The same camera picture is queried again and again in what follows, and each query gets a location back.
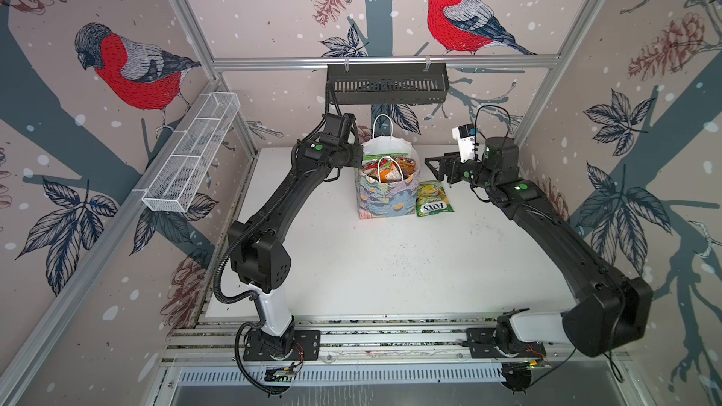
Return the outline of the yellow green candy bag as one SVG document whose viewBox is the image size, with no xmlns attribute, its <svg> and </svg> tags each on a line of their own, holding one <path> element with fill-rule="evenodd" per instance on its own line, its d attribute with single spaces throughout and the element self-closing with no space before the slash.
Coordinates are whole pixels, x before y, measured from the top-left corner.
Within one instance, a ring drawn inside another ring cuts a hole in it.
<svg viewBox="0 0 722 406">
<path fill-rule="evenodd" d="M 426 180 L 417 188 L 417 217 L 427 217 L 442 212 L 454 212 L 442 182 Z"/>
</svg>

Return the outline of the colourful paper gift bag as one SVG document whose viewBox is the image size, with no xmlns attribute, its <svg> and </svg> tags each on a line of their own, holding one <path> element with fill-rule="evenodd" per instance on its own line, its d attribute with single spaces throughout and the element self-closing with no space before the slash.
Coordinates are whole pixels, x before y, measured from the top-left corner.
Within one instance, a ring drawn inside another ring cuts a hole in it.
<svg viewBox="0 0 722 406">
<path fill-rule="evenodd" d="M 355 171 L 357 215 L 361 220 L 401 217 L 416 212 L 420 161 L 407 140 L 376 135 L 362 144 Z"/>
</svg>

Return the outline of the orange snack packet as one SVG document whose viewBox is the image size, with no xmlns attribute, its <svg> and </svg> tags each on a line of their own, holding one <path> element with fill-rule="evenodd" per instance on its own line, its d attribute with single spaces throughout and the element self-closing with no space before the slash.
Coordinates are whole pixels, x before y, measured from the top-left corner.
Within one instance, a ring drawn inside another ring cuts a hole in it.
<svg viewBox="0 0 722 406">
<path fill-rule="evenodd" d="M 381 183 L 400 182 L 408 177 L 404 161 L 400 158 L 381 159 L 376 167 L 376 177 Z"/>
</svg>

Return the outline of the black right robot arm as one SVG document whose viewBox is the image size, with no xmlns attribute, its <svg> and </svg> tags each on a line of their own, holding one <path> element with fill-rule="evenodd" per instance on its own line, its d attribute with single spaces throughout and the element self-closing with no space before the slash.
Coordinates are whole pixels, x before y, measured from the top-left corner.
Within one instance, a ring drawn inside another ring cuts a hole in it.
<svg viewBox="0 0 722 406">
<path fill-rule="evenodd" d="M 532 343 L 572 345 L 596 357 L 645 335 L 652 288 L 631 279 L 599 256 L 554 210 L 543 190 L 519 175 L 519 148 L 508 137 L 490 137 L 470 154 L 447 152 L 424 163 L 440 182 L 466 182 L 485 190 L 488 201 L 539 244 L 562 273 L 576 304 L 560 312 L 513 310 L 498 317 L 494 339 L 500 353 L 515 356 Z"/>
</svg>

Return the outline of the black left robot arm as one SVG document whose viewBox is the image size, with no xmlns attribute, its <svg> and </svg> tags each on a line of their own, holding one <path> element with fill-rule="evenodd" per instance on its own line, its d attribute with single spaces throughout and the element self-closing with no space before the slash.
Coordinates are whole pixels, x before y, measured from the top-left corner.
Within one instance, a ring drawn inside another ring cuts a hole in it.
<svg viewBox="0 0 722 406">
<path fill-rule="evenodd" d="M 319 128 L 294 145 L 290 171 L 276 191 L 246 222 L 229 228 L 229 247 L 214 275 L 214 297 L 223 304 L 251 298 L 261 337 L 282 353 L 293 344 L 294 328 L 282 291 L 291 272 L 291 256 L 283 246 L 286 235 L 329 174 L 360 167 L 362 159 L 355 116 L 324 114 Z"/>
</svg>

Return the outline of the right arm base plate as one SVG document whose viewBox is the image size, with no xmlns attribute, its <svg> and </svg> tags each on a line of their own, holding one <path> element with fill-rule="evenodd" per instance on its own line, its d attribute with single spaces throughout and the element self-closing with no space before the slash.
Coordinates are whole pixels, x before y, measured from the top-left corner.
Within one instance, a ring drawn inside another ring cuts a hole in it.
<svg viewBox="0 0 722 406">
<path fill-rule="evenodd" d="M 543 359 L 545 347 L 539 342 L 522 342 L 509 329 L 467 328 L 466 347 L 472 359 Z"/>
</svg>

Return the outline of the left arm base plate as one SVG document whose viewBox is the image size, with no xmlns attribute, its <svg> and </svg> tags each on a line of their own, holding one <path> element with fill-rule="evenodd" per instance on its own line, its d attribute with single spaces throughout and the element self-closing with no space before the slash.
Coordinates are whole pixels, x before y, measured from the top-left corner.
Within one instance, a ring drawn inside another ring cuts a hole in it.
<svg viewBox="0 0 722 406">
<path fill-rule="evenodd" d="M 321 333 L 317 330 L 291 330 L 283 336 L 250 330 L 240 340 L 244 362 L 316 361 L 320 346 Z"/>
</svg>

